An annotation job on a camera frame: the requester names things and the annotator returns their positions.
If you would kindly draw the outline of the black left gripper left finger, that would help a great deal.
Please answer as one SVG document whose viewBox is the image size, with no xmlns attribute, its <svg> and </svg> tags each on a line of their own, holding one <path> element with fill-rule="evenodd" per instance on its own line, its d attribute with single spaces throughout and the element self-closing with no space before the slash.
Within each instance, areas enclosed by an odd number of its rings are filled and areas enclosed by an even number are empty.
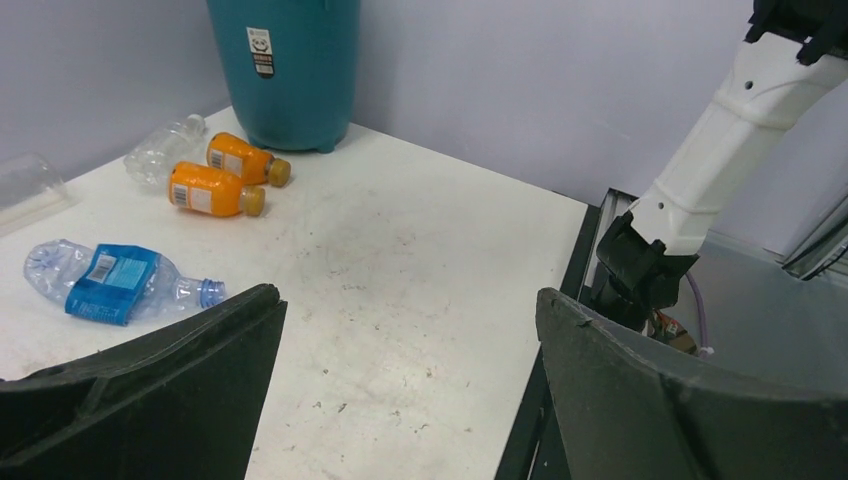
<svg viewBox="0 0 848 480">
<path fill-rule="evenodd" d="M 271 284 L 1 385 L 5 479 L 241 479 L 284 328 Z"/>
</svg>

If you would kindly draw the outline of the crushed blue label bottle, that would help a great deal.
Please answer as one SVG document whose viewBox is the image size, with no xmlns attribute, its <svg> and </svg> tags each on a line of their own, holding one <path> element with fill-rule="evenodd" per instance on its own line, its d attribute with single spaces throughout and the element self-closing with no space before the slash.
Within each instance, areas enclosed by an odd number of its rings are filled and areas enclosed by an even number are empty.
<svg viewBox="0 0 848 480">
<path fill-rule="evenodd" d="M 46 242 L 29 252 L 23 276 L 66 314 L 116 326 L 208 309 L 227 298 L 224 282 L 186 277 L 166 256 L 136 245 Z"/>
</svg>

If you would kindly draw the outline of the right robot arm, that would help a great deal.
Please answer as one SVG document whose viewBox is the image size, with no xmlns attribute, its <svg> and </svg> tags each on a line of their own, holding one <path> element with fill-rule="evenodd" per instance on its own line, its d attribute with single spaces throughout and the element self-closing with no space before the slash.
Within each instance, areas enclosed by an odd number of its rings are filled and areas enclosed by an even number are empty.
<svg viewBox="0 0 848 480">
<path fill-rule="evenodd" d="M 847 78 L 843 1 L 757 1 L 732 66 L 650 187 L 596 250 L 593 309 L 633 330 L 675 305 L 708 231 L 746 177 Z"/>
</svg>

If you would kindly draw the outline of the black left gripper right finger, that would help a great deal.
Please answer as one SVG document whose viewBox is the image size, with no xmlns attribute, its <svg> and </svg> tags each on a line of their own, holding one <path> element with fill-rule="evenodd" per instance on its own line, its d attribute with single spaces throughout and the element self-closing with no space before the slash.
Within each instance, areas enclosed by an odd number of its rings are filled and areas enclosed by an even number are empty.
<svg viewBox="0 0 848 480">
<path fill-rule="evenodd" d="M 575 479 L 843 479 L 847 399 L 727 370 L 556 289 L 535 324 Z"/>
</svg>

